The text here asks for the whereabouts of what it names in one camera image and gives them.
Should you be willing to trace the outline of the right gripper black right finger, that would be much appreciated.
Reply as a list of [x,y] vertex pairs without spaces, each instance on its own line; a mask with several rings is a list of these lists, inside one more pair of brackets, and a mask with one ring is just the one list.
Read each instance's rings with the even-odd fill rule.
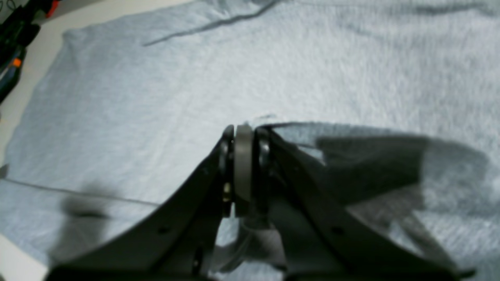
[[255,130],[255,203],[280,234],[288,281],[462,281],[460,266],[417,218],[432,155],[464,147],[347,126]]

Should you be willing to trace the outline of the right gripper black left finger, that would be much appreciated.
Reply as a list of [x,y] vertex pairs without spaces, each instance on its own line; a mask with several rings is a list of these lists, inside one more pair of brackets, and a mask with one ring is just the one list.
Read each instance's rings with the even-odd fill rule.
[[230,215],[234,126],[182,186],[139,224],[57,266],[48,281],[207,281],[221,220]]

